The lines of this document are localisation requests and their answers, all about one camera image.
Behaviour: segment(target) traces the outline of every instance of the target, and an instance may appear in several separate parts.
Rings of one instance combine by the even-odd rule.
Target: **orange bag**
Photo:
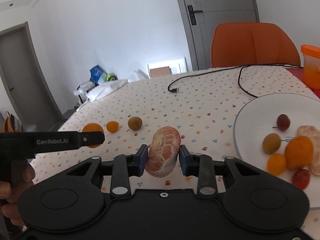
[[[2,132],[22,132],[22,123],[13,114],[5,112],[7,118],[2,125]]]

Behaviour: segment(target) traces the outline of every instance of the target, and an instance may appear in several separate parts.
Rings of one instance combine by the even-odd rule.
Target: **wall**
[[[257,5],[260,22],[282,28],[299,52],[302,44],[320,47],[320,0],[257,0]]]
[[[28,18],[28,13],[29,7],[27,6],[0,12],[0,31],[24,23]],[[6,111],[17,116],[0,79],[0,112],[3,117],[6,116]]]
[[[97,64],[120,79],[134,69],[147,73],[148,63],[181,57],[192,70],[177,0],[40,0],[29,26],[60,109],[60,96],[67,99],[63,110],[73,106],[72,92]]]

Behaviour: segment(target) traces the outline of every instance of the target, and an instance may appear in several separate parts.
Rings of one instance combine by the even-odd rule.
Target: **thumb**
[[[6,199],[10,195],[11,195],[10,183],[0,181],[0,199]]]

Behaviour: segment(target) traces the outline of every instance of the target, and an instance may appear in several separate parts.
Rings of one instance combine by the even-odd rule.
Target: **gray door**
[[[178,0],[178,3],[193,70],[211,67],[211,43],[219,24],[257,22],[253,0]],[[197,11],[194,16],[190,13],[192,9]]]
[[[61,120],[36,67],[25,26],[0,36],[0,66],[23,125],[48,131]]]

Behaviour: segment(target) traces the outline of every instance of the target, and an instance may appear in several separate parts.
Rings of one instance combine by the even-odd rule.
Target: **door frame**
[[[27,36],[28,36],[28,41],[29,41],[29,46],[30,46],[30,49],[31,51],[28,51],[28,53],[30,54],[30,56],[33,58],[34,62],[35,62],[35,65],[36,65],[36,70],[38,71],[39,73],[39,76],[40,76],[40,82],[41,84],[43,84],[44,88],[45,88],[45,91],[47,93],[47,96],[49,98],[49,103],[53,109],[53,112],[55,113],[56,115],[56,118],[57,119],[61,119],[63,120],[63,115],[60,111],[60,109],[58,108],[58,105],[56,104],[52,94],[51,94],[51,91],[48,87],[48,84],[47,82],[45,81],[45,78],[44,78],[44,75],[42,73],[42,70],[41,70],[41,67],[40,67],[40,64],[38,62],[38,59],[37,59],[37,56],[36,56],[36,51],[35,51],[35,48],[33,46],[33,42],[32,42],[32,39],[31,39],[31,34],[30,34],[30,30],[29,30],[29,24],[28,22],[25,22],[23,24],[19,24],[19,25],[16,25],[16,26],[13,26],[13,27],[10,27],[8,29],[5,29],[3,31],[0,31],[0,37],[3,36],[3,35],[6,35],[8,33],[11,33],[11,32],[14,32],[14,31],[17,31],[17,30],[20,30],[20,29],[25,29],[27,31]],[[18,118],[21,120],[22,123],[25,123],[26,120],[24,119],[24,116],[23,114],[21,114],[21,111],[20,109],[17,107],[11,93],[10,93],[10,90],[9,90],[9,87],[8,87],[8,84],[7,84],[7,81],[5,80],[5,76],[4,76],[4,72],[2,70],[2,66],[0,64],[0,78],[2,80],[2,83],[4,85],[4,89],[8,95],[8,98],[13,106],[13,109],[15,110],[15,112],[17,113],[18,115]]]
[[[252,2],[253,2],[254,12],[256,15],[256,21],[258,23],[258,22],[260,22],[260,19],[259,19],[257,1],[252,0]],[[187,5],[185,3],[185,0],[178,0],[178,5],[179,5],[181,17],[182,17],[184,30],[186,33],[192,69],[193,69],[193,71],[196,71],[196,70],[199,70],[199,64],[198,64],[196,46],[195,46],[195,42],[194,42],[194,38],[193,38],[193,34],[192,34],[191,23],[190,23]]]

